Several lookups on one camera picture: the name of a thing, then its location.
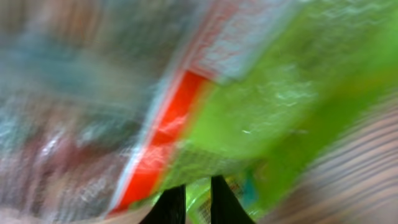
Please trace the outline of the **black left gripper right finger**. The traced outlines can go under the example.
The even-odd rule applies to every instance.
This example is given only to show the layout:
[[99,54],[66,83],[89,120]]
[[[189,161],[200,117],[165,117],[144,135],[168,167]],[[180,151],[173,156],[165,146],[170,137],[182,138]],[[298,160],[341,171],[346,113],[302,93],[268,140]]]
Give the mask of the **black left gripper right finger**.
[[211,224],[255,224],[222,175],[211,178]]

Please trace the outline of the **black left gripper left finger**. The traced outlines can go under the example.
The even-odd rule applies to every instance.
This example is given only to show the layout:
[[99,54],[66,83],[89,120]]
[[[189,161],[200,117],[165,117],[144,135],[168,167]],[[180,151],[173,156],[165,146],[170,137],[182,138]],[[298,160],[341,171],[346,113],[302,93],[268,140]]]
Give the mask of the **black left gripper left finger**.
[[186,187],[181,185],[162,193],[140,224],[185,224]]

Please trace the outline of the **green Haribo gummy bag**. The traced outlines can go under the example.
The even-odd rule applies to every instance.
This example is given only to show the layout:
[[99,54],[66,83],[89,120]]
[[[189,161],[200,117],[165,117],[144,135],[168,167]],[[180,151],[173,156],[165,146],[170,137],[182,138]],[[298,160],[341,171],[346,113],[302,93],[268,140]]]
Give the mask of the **green Haribo gummy bag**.
[[1,222],[254,221],[396,94],[396,1],[2,1]]

